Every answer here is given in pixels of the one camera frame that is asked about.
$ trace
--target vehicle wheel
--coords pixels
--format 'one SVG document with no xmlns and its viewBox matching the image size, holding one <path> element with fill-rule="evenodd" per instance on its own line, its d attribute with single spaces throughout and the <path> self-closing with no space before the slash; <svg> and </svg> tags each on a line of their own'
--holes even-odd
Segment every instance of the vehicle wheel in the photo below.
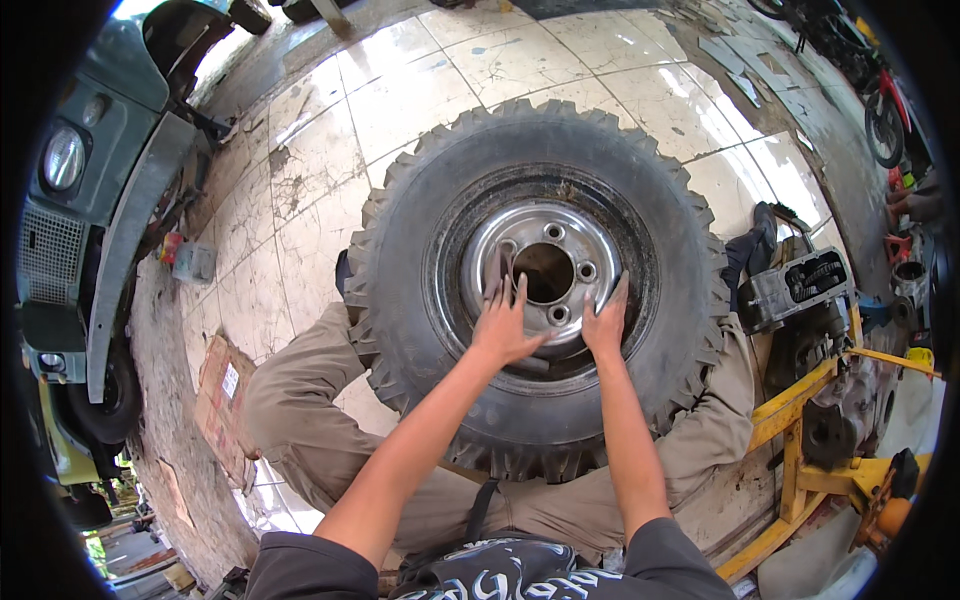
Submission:
<svg viewBox="0 0 960 600">
<path fill-rule="evenodd" d="M 262 36 L 274 20 L 260 0 L 233 0 L 230 4 L 230 18 L 234 23 L 255 36 Z"/>
<path fill-rule="evenodd" d="M 310 0 L 287 0 L 283 3 L 283 13 L 294 23 L 306 23 L 320 18 L 317 7 Z"/>
<path fill-rule="evenodd" d="M 786 18 L 782 0 L 747 0 L 763 16 L 782 21 Z"/>
<path fill-rule="evenodd" d="M 88 486 L 70 486 L 70 495 L 61 501 L 67 520 L 77 531 L 103 529 L 113 521 L 107 500 Z"/>
<path fill-rule="evenodd" d="M 68 386 L 70 406 L 98 441 L 121 444 L 137 426 L 143 409 L 133 359 L 125 349 L 110 346 L 106 385 L 103 404 L 90 403 L 85 384 Z"/>
<path fill-rule="evenodd" d="M 353 233 L 350 340 L 380 400 L 407 414 L 469 346 L 487 257 L 516 253 L 525 328 L 552 329 L 532 367 L 508 366 L 470 408 L 447 459 L 492 476 L 568 481 L 607 463 L 583 295 L 602 306 L 630 271 L 623 355 L 661 434 L 704 390 L 728 312 L 723 244 L 689 174 L 641 130 L 570 102 L 464 112 L 387 170 Z"/>
<path fill-rule="evenodd" d="M 889 96 L 881 96 L 879 91 L 870 96 L 863 111 L 863 127 L 874 160 L 885 169 L 893 169 L 900 164 L 903 156 L 903 121 Z"/>
</svg>

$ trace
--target dirty floor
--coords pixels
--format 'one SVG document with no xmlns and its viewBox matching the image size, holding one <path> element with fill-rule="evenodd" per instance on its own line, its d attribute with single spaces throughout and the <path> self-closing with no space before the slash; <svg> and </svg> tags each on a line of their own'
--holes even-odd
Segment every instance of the dirty floor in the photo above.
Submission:
<svg viewBox="0 0 960 600">
<path fill-rule="evenodd" d="M 714 4 L 745 24 L 746 37 L 770 38 L 745 2 Z M 801 141 L 806 136 L 798 136 L 798 124 L 782 107 L 782 117 L 762 123 L 738 108 L 746 98 L 736 96 L 741 92 L 729 81 L 718 82 L 726 80 L 716 75 L 722 68 L 717 71 L 717 63 L 691 45 L 697 27 L 676 12 L 646 10 L 537 21 L 518 8 L 501 12 L 495 0 L 481 0 L 472 10 L 423 12 L 381 29 L 253 103 L 255 110 L 241 115 L 220 150 L 206 197 L 189 219 L 196 237 L 219 251 L 213 284 L 182 284 L 176 292 L 194 390 L 214 332 L 222 331 L 259 365 L 339 299 L 337 253 L 360 229 L 363 202 L 372 188 L 382 187 L 399 153 L 413 152 L 422 133 L 465 110 L 493 110 L 509 99 L 529 98 L 535 106 L 569 100 L 581 111 L 616 115 L 621 128 L 643 128 L 659 141 L 661 154 L 684 164 L 689 187 L 707 198 L 716 217 L 711 230 L 722 239 L 749 228 L 756 203 L 779 201 L 813 226 L 818 247 L 843 249 L 822 174 L 814 171 L 825 149 Z M 832 66 L 808 54 L 834 79 L 824 84 L 823 74 L 818 78 L 792 65 L 801 71 L 802 81 L 792 90 L 797 98 L 828 93 L 858 105 Z M 811 119 L 843 122 L 853 130 L 855 115 L 848 118 L 819 100 L 813 108 L 825 115 Z M 854 159 L 867 163 L 864 172 L 876 170 L 869 155 Z M 752 343 L 759 381 L 770 341 L 755 336 Z M 764 399 L 758 386 L 756 401 Z M 377 401 L 363 377 L 337 404 L 364 430 L 386 435 L 396 425 L 396 414 Z M 740 499 L 722 504 L 741 502 L 742 512 L 713 515 L 708 505 L 716 503 L 697 499 L 688 505 L 699 513 L 683 518 L 678 512 L 703 549 L 729 553 L 734 533 L 773 514 L 774 475 L 766 468 L 771 456 L 766 447 L 763 456 L 758 452 L 714 480 L 716 486 L 729 483 L 725 489 L 736 483 Z M 246 499 L 238 494 L 238 503 L 258 532 L 308 533 L 322 517 L 266 468 L 254 489 Z"/>
</svg>

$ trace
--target green vehicle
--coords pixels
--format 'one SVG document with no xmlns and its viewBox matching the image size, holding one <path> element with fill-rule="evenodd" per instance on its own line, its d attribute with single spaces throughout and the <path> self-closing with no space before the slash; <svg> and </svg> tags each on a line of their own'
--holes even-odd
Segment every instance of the green vehicle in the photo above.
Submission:
<svg viewBox="0 0 960 600">
<path fill-rule="evenodd" d="M 125 0 L 46 133 L 20 218 L 16 316 L 37 441 L 78 527 L 108 522 L 87 484 L 117 476 L 142 409 L 126 335 L 136 263 L 202 194 L 230 129 L 186 103 L 197 66 L 234 24 L 270 23 L 259 0 Z"/>
</svg>

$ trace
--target vehicle grille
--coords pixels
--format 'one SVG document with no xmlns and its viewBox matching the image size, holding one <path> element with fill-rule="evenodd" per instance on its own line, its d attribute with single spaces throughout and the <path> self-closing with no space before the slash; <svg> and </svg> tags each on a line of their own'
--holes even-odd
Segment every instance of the vehicle grille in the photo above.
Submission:
<svg viewBox="0 0 960 600">
<path fill-rule="evenodd" d="M 21 295 L 61 305 L 76 300 L 71 288 L 77 284 L 84 230 L 81 221 L 24 205 L 16 258 L 18 279 L 27 285 Z"/>
</svg>

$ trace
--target black t-shirt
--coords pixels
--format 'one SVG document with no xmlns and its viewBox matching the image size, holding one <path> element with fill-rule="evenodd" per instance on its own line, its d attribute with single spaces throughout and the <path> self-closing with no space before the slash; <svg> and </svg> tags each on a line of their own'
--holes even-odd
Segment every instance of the black t-shirt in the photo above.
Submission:
<svg viewBox="0 0 960 600">
<path fill-rule="evenodd" d="M 247 598 L 377 597 L 378 573 L 339 543 L 290 533 L 264 534 Z M 731 589 L 672 518 L 634 534 L 624 572 L 578 567 L 568 545 L 501 531 L 424 565 L 395 600 L 588 600 L 733 598 Z"/>
</svg>

